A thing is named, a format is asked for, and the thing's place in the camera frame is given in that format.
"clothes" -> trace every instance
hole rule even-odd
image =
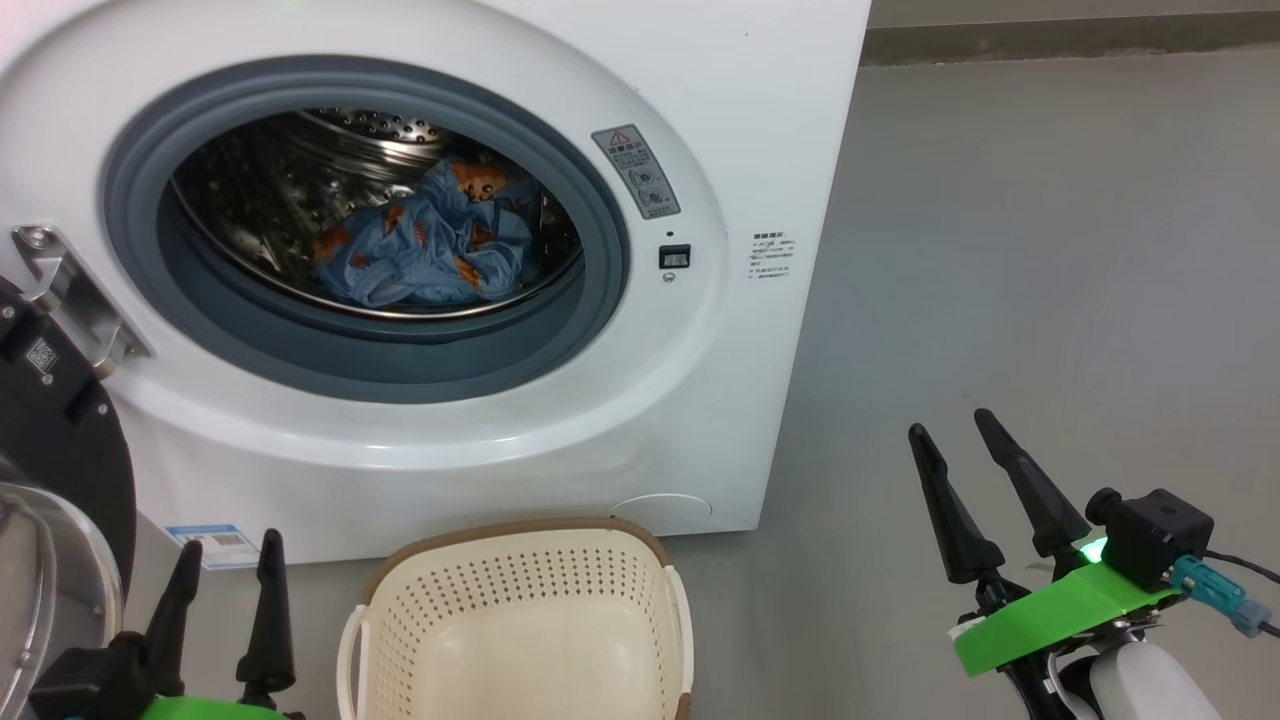
[[[315,240],[316,274],[365,307],[503,300],[538,274],[536,181],[497,163],[442,160],[416,195],[353,213]]]

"teal connector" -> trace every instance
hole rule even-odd
[[[1221,612],[1245,637],[1256,638],[1258,625],[1271,620],[1271,610],[1248,598],[1244,588],[1190,555],[1174,562],[1169,584],[1197,602]]]

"front-loading washing machine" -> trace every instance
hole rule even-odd
[[[867,10],[0,0],[0,270],[215,564],[750,529]]]

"green plastic part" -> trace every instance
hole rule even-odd
[[[1149,594],[1105,562],[1010,602],[955,639],[970,678],[1175,594]]]
[[[265,707],[236,705],[187,694],[161,697],[147,707],[142,720],[282,720],[284,716]]]

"blue and white sticker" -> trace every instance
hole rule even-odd
[[[257,546],[236,525],[179,525],[164,530],[179,546],[198,539],[206,570],[257,568]]]

